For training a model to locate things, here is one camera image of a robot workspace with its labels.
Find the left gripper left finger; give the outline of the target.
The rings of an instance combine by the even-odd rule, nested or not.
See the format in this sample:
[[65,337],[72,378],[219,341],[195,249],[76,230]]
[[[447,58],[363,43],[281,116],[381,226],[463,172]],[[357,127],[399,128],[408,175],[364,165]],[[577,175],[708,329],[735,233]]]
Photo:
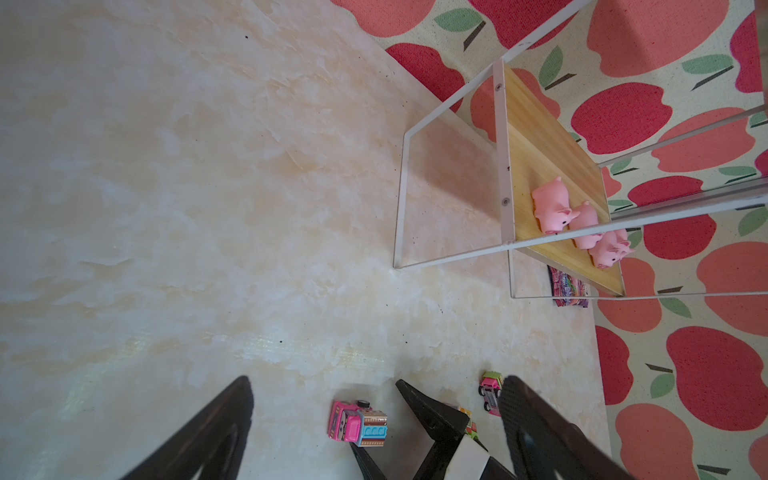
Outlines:
[[235,479],[251,427],[254,397],[242,375],[138,464],[126,479]]

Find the pink teal toy car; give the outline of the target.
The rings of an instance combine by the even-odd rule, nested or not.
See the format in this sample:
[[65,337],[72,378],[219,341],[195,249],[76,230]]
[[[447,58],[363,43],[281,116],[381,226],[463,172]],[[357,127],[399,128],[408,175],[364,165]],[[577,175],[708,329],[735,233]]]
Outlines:
[[382,447],[388,435],[388,416],[365,400],[335,401],[327,435],[331,440],[358,447]]

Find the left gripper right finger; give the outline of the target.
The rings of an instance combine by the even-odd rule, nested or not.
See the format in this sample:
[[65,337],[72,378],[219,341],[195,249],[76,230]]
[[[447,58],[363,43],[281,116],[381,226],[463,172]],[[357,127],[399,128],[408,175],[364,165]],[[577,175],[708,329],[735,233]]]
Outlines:
[[504,379],[499,407],[515,478],[632,477],[519,377]]

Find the pink square toy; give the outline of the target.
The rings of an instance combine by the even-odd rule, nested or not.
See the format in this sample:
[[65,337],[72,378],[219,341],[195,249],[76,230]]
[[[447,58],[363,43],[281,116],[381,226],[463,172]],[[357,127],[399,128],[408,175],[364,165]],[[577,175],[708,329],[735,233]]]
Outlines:
[[[570,230],[581,230],[599,224],[597,211],[589,201],[584,201],[580,206],[575,207],[573,212],[578,213],[578,216],[568,225]],[[602,233],[585,235],[574,238],[573,242],[580,250],[590,250],[599,243],[602,237]]]

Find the wooden two-tier shelf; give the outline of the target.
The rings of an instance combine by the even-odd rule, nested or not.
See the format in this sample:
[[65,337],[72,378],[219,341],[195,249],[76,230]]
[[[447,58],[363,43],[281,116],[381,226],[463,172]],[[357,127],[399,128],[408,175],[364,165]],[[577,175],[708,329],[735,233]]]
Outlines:
[[[687,219],[737,209],[764,205],[767,181],[764,178],[730,185],[716,190],[641,207],[633,212],[611,214],[604,190],[600,164],[578,146],[565,128],[547,110],[536,95],[514,74],[509,63],[527,48],[563,24],[585,7],[583,1],[571,1],[502,57],[451,95],[440,106],[406,131],[396,214],[393,267],[406,269],[403,246],[407,206],[407,187],[412,138],[449,108],[478,88],[487,78],[493,80],[496,129],[496,165],[501,240],[499,244],[466,251],[418,265],[426,267],[472,259],[485,255],[520,251],[547,265],[579,278],[598,289],[603,300],[626,300],[625,282],[618,265],[600,270],[591,257],[575,247],[577,237],[625,228],[646,227],[662,222]],[[570,199],[588,201],[595,207],[597,225],[579,230],[566,229],[547,235],[534,216],[534,191],[548,181],[561,180]]]

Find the green pink toy bus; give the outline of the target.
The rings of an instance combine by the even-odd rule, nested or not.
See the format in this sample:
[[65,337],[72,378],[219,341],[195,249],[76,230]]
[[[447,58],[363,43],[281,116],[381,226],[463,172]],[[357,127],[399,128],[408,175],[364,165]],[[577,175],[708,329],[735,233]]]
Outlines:
[[471,439],[478,441],[479,435],[478,435],[477,424],[472,419],[472,412],[463,407],[460,407],[459,411],[468,417],[468,422],[465,427],[465,434],[469,436]]

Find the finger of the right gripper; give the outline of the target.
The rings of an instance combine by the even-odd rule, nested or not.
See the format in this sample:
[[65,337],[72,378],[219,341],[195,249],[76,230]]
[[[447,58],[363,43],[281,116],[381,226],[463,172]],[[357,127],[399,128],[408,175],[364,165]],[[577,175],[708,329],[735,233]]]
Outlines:
[[470,417],[461,410],[428,397],[403,379],[397,380],[395,386],[433,440],[414,478],[444,479],[450,461],[466,437]]

